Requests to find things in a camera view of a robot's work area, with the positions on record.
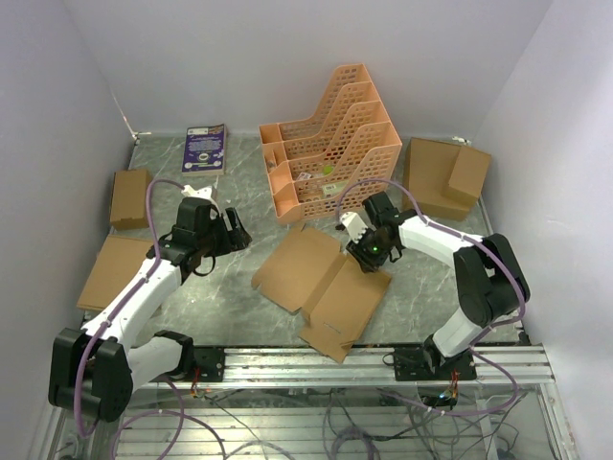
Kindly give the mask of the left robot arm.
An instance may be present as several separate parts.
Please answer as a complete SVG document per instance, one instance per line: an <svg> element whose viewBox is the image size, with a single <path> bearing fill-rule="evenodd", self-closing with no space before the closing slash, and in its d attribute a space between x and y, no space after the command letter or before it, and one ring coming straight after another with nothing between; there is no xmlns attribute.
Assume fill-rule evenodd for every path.
<svg viewBox="0 0 613 460"><path fill-rule="evenodd" d="M95 421L113 422L132 394L162 375L185 380L194 371L193 340L161 331L135 341L162 304L206 258L216 260L252 239L233 207L202 197L182 199L171 230L152 245L141 267L110 305L80 329L63 329L52 347L48 401Z"/></svg>

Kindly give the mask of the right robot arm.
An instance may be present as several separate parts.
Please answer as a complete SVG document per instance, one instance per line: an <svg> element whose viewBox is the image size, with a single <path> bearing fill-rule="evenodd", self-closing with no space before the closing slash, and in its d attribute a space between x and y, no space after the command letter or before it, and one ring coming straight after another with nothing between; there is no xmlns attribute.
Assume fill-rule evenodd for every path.
<svg viewBox="0 0 613 460"><path fill-rule="evenodd" d="M456 361L497 320L522 311L530 289L509 240L498 233L486 237L454 230L410 209L400 211L384 192L363 201L370 222L356 212L339 215L350 237L346 249L365 273L394 263L397 252L411 249L454 270L459 307L420 347L417 365L431 378L445 378Z"/></svg>

